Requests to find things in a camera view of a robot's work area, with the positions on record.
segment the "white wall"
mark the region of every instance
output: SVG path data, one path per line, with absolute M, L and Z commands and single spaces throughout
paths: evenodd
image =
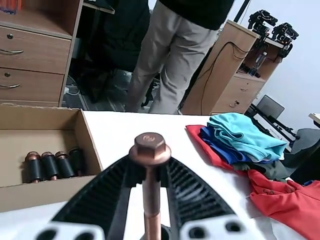
M 157 0 L 149 0 L 149 8 L 154 9 Z
M 235 0 L 228 18 L 233 20 L 243 0 Z M 320 1 L 318 0 L 252 0 L 242 21 L 248 26 L 250 14 L 267 10 L 288 22 L 299 33 L 293 49 L 268 80 L 259 100 L 266 94 L 285 107 L 279 120 L 294 129 L 316 128 L 309 113 L 320 113 Z

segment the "blue cloth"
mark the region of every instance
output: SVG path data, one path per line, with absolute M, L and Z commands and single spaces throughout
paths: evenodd
M 263 159 L 279 159 L 287 143 L 259 131 L 251 119 L 236 112 L 210 117 L 207 126 L 214 128 L 214 136 L 239 152 Z
M 305 182 L 302 186 L 306 187 L 306 186 L 312 184 L 313 182 L 314 182 L 313 180 L 309 180 L 309 181 Z
M 230 147 L 222 143 L 221 141 L 217 140 L 214 134 L 214 129 L 211 126 L 201 128 L 199 137 L 206 144 L 208 144 L 214 150 L 214 152 L 218 154 L 219 157 L 222 158 L 229 165 L 232 165 L 238 162 L 252 163 L 252 160 L 242 152 L 239 152 L 235 150 L 233 147 Z M 269 162 L 270 161 L 260 161 L 259 163 L 266 164 Z

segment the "water bottle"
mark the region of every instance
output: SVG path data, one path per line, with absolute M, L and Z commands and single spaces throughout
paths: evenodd
M 0 0 L 0 10 L 7 14 L 16 14 L 21 0 Z
M 261 65 L 264 63 L 264 61 L 267 58 L 267 53 L 264 51 L 262 54 L 260 54 L 255 62 L 254 62 L 254 66 L 249 70 L 248 74 L 250 74 L 251 76 L 255 76 L 258 69 L 261 67 Z

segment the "table surface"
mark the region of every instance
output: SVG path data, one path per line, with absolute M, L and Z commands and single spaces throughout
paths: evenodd
M 134 138 L 145 132 L 163 135 L 172 150 L 172 156 L 205 180 L 245 221 L 263 218 L 248 199 L 251 187 L 248 178 L 211 166 L 202 149 L 189 138 L 186 125 L 206 125 L 208 116 L 157 115 L 122 112 L 84 112 L 102 167 L 106 169 L 127 155 Z M 64 202 L 0 213 L 1 239 L 11 239 L 26 223 L 49 221 Z M 161 189 L 161 223 L 169 226 L 167 192 Z M 267 231 L 272 238 L 272 229 Z M 140 239 L 144 233 L 142 186 L 137 185 L 130 194 L 125 240 Z

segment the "black rubber roller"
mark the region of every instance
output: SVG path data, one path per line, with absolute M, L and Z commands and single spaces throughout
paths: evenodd
M 27 164 L 29 180 L 32 183 L 38 183 L 43 180 L 40 155 L 36 151 L 29 152 L 25 157 Z
M 82 149 L 74 148 L 70 150 L 69 160 L 72 169 L 78 176 L 83 176 L 86 173 L 86 158 Z
M 42 161 L 42 165 L 44 167 L 46 176 L 51 181 L 57 180 L 58 176 L 59 176 L 59 170 L 58 170 L 58 166 L 56 164 L 55 155 L 53 155 L 49 151 L 46 151 L 46 152 L 42 153 L 41 161 Z
M 55 158 L 62 178 L 66 179 L 76 176 L 69 162 L 68 154 L 66 154 L 64 151 L 58 151 L 55 154 Z

